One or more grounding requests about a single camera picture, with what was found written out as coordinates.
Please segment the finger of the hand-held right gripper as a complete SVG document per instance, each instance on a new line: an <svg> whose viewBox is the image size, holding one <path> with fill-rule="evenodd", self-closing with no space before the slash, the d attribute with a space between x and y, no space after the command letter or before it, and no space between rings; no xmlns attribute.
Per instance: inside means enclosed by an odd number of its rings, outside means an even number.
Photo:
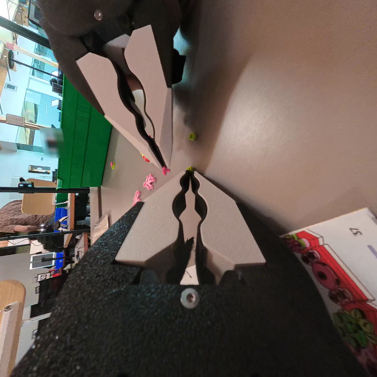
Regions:
<svg viewBox="0 0 377 377"><path fill-rule="evenodd" d="M172 157L172 88L167 86L151 25L132 32L124 48L127 68L139 82L136 105L147 136L155 143L164 166Z"/></svg>
<svg viewBox="0 0 377 377"><path fill-rule="evenodd" d="M77 60L77 65L106 120L151 163L162 168L163 159L147 136L143 115L136 105L136 90L141 86L125 62L123 52L128 39L128 35L123 35L110 42L110 49L120 51L118 61L89 52Z"/></svg>

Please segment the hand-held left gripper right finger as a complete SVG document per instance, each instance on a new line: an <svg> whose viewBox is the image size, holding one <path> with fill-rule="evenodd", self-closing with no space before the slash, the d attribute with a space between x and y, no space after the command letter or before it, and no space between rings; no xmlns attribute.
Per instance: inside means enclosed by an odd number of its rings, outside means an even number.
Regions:
<svg viewBox="0 0 377 377"><path fill-rule="evenodd" d="M200 216L195 251L199 284L218 284L227 271L265 265L236 201L198 172L191 183Z"/></svg>

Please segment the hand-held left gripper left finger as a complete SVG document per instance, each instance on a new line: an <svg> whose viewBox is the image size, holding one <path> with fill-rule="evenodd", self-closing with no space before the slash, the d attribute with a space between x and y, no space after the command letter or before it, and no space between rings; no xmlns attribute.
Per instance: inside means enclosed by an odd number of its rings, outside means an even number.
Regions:
<svg viewBox="0 0 377 377"><path fill-rule="evenodd" d="M180 220L190 179L185 170L142 202L116 262L151 270L168 284L181 283L194 245L193 237L185 239Z"/></svg>

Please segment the lego instruction booklet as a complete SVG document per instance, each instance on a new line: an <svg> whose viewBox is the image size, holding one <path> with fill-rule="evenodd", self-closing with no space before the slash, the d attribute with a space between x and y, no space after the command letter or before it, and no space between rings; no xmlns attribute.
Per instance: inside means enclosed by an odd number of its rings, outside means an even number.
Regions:
<svg viewBox="0 0 377 377"><path fill-rule="evenodd" d="M198 284L204 376L376 376L376 224L367 209L282 237L237 203L266 264Z"/></svg>

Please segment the clear plastic bag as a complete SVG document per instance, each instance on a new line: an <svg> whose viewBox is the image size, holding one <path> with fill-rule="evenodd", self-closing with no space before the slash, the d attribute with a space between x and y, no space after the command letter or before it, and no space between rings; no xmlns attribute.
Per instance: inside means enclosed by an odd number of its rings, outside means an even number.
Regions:
<svg viewBox="0 0 377 377"><path fill-rule="evenodd" d="M111 216L107 213L104 214L100 219L97 220L97 223L93 225L91 235L94 238L101 237L110 227Z"/></svg>

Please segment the green plastic bin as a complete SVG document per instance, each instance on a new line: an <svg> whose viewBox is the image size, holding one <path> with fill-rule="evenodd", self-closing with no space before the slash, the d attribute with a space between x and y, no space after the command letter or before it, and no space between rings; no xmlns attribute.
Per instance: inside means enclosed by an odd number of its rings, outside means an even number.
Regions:
<svg viewBox="0 0 377 377"><path fill-rule="evenodd" d="M66 77L60 128L64 143L59 152L58 188L100 187L112 125Z"/></svg>

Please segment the blue storage bins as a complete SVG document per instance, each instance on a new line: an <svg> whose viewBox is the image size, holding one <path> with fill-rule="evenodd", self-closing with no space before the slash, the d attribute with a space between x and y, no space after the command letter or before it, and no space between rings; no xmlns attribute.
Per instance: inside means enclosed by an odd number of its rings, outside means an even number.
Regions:
<svg viewBox="0 0 377 377"><path fill-rule="evenodd" d="M54 233L71 230L70 209L65 207L55 209Z"/></svg>

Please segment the black metal pole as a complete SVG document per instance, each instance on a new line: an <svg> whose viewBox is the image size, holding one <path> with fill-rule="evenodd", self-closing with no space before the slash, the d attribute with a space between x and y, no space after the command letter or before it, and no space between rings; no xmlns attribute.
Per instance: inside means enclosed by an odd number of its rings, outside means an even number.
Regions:
<svg viewBox="0 0 377 377"><path fill-rule="evenodd" d="M12 241L16 239L23 239L23 238L39 238L39 237L48 237L48 236L58 236L58 235L69 235L69 234L82 234L82 233L90 233L90 229L78 229L78 230L70 230L70 231L62 231L62 232L37 232L35 234L25 234L19 236L7 236L0 238L0 241Z"/></svg>
<svg viewBox="0 0 377 377"><path fill-rule="evenodd" d="M88 194L89 188L55 188L55 187L35 187L31 183L21 183L17 187L0 187L1 193L19 193L19 194L36 194L36 193L54 193L54 194Z"/></svg>

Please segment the wooden chair back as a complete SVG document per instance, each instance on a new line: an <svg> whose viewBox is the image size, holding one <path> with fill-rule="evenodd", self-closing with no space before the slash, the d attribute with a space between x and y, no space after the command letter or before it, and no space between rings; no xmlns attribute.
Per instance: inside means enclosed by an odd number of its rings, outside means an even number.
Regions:
<svg viewBox="0 0 377 377"><path fill-rule="evenodd" d="M36 178L28 178L27 182L34 183L34 187L48 187L56 189L56 183ZM53 215L55 205L53 204L54 193L32 193L23 194L21 212L30 215Z"/></svg>

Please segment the light wooden chair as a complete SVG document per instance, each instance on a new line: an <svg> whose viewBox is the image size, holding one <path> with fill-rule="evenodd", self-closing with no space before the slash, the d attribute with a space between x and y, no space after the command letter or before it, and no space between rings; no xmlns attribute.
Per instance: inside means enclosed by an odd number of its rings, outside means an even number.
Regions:
<svg viewBox="0 0 377 377"><path fill-rule="evenodd" d="M0 376L10 376L18 351L25 307L25 286L16 280L0 283Z"/></svg>

